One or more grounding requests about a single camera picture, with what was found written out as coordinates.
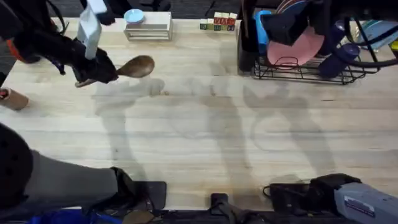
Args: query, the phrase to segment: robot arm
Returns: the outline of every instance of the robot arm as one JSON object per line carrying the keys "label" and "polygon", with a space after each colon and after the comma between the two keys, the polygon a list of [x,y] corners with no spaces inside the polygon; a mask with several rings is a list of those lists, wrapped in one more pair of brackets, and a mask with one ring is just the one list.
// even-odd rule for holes
{"label": "robot arm", "polygon": [[[104,50],[97,49],[101,34],[99,22],[106,25],[114,22],[106,4],[88,1],[80,17],[78,37],[72,40],[56,30],[49,16],[47,1],[0,0],[0,18],[7,21],[1,23],[0,39],[12,39],[20,55],[49,59],[62,75],[65,74],[63,66],[71,66],[79,82],[93,79],[108,83],[115,80],[116,68],[112,61]],[[94,32],[90,32],[88,26],[95,26]]]}

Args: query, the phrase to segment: white box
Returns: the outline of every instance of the white box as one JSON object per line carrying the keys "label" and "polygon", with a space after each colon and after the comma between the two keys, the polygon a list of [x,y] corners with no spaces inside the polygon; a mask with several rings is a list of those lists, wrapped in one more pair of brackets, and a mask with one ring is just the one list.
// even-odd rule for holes
{"label": "white box", "polygon": [[144,12],[144,21],[128,24],[124,33],[133,40],[171,40],[173,20],[171,12]]}

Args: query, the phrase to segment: black cable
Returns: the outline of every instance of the black cable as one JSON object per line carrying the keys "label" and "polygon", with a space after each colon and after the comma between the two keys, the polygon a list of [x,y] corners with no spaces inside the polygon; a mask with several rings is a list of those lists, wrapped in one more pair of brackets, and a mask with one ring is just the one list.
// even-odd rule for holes
{"label": "black cable", "polygon": [[60,10],[52,3],[50,0],[47,0],[48,4],[51,6],[52,10],[54,11],[55,15],[60,19],[61,25],[62,25],[62,30],[59,32],[59,34],[64,34],[67,31],[67,28],[65,26],[65,21],[63,20],[62,14]]}
{"label": "black cable", "polygon": [[263,194],[263,196],[266,197],[267,199],[272,200],[271,195],[269,195],[269,194],[266,193],[266,190],[267,190],[267,189],[269,189],[269,185],[262,188],[262,194]]}
{"label": "black cable", "polygon": [[391,29],[385,31],[385,32],[384,32],[383,34],[381,34],[380,36],[375,37],[375,38],[369,40],[368,42],[357,43],[357,42],[355,42],[355,40],[354,40],[354,38],[353,38],[353,36],[352,36],[352,34],[351,34],[351,26],[350,26],[350,24],[349,24],[350,19],[348,19],[347,21],[348,21],[348,22],[346,22],[346,20],[345,20],[345,22],[344,22],[344,30],[345,30],[345,34],[346,34],[346,36],[347,36],[347,39],[348,39],[351,43],[353,43],[353,44],[355,44],[355,45],[358,45],[358,46],[366,46],[366,45],[368,45],[368,44],[374,44],[374,43],[376,43],[376,42],[379,42],[379,41],[381,41],[381,40],[384,40],[385,38],[391,36],[392,34],[395,34],[395,33],[398,31],[398,26],[394,26],[393,28],[391,28]]}
{"label": "black cable", "polygon": [[[267,193],[265,192],[265,190],[266,190],[266,189],[269,189],[269,187],[270,187],[269,185],[268,185],[268,186],[265,186],[265,187],[262,189],[262,194],[263,194],[263,196],[265,196],[266,198],[272,200],[272,197],[271,197],[269,194],[267,194]],[[286,189],[286,188],[284,188],[284,187],[273,186],[273,188],[281,189],[281,190],[283,190],[283,191],[285,191],[285,192],[294,194],[294,195],[296,195],[296,196],[305,197],[305,195],[304,195],[304,194],[301,194],[300,192],[296,192],[296,191],[294,191],[294,190]]]}
{"label": "black cable", "polygon": [[207,16],[207,14],[209,13],[210,9],[214,8],[214,5],[216,4],[216,1],[214,0],[213,2],[211,2],[210,7],[207,9],[205,16]]}
{"label": "black cable", "polygon": [[[331,7],[331,0],[324,0],[323,2],[323,14],[324,14],[324,26],[325,26],[325,33],[329,34],[330,33],[330,7]],[[362,28],[359,25],[359,29],[361,31],[361,34],[363,35],[363,38],[365,40],[365,42],[368,42],[368,38],[365,36],[365,34],[363,33]],[[389,67],[389,66],[393,66],[393,65],[397,65],[398,64],[398,59],[390,59],[390,60],[386,60],[383,62],[357,62],[357,61],[348,61],[345,58],[343,58],[341,55],[339,55],[339,53],[337,52],[337,48],[336,46],[334,46],[331,42],[331,39],[326,38],[326,41],[328,41],[328,44],[331,46],[331,52],[334,56],[336,56],[340,61],[347,63],[348,65],[352,65],[352,66],[357,66],[357,67],[361,67],[361,68],[377,68],[380,69],[381,67]],[[374,52],[371,50],[371,46],[368,45],[369,51],[371,52],[371,54],[373,54]]]}

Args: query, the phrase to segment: gray fabric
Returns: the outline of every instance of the gray fabric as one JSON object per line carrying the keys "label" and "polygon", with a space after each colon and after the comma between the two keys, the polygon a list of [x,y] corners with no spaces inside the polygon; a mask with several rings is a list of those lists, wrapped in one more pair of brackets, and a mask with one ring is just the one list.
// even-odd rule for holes
{"label": "gray fabric", "polygon": [[112,169],[94,169],[60,162],[32,151],[33,171],[25,188],[29,197],[18,207],[0,213],[0,218],[64,207],[88,206],[110,198],[118,191]]}

